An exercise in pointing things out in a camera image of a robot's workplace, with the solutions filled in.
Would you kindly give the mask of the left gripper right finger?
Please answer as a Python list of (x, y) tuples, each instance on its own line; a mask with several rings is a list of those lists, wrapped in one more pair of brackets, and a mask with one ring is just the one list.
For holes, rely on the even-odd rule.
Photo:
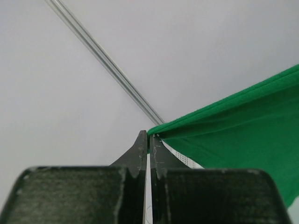
[(271, 177), (259, 169), (192, 169), (149, 138), (155, 224), (289, 224)]

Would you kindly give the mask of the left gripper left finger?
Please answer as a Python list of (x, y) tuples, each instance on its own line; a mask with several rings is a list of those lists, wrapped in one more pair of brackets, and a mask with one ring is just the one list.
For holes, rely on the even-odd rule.
[(3, 224), (142, 224), (147, 133), (109, 166), (30, 167), (16, 179)]

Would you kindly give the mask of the green t shirt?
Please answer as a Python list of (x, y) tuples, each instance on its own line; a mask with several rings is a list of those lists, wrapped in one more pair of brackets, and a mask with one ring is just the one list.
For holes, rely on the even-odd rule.
[(267, 172), (287, 207), (299, 195), (299, 67), (148, 130), (204, 168)]

